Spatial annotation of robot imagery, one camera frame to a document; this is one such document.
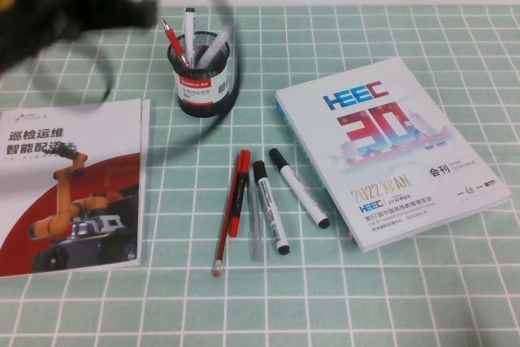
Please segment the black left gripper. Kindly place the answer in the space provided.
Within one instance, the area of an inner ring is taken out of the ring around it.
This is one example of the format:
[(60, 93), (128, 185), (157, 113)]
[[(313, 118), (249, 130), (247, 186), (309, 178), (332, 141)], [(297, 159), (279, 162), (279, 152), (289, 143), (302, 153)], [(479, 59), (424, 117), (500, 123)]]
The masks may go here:
[(101, 28), (151, 28), (158, 20), (158, 0), (102, 0)]

